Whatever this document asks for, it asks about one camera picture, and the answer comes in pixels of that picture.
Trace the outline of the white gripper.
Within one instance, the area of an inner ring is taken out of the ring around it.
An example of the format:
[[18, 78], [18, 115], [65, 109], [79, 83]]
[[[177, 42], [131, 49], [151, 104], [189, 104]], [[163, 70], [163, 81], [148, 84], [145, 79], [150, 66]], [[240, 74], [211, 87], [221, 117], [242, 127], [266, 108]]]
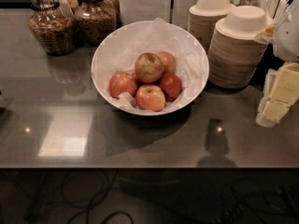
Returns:
[[258, 105], [256, 123], [274, 127], [299, 99], [299, 0], [292, 0], [279, 16], [276, 27], [270, 24], [254, 37], [259, 44], [272, 44], [274, 55], [285, 63], [269, 69]]

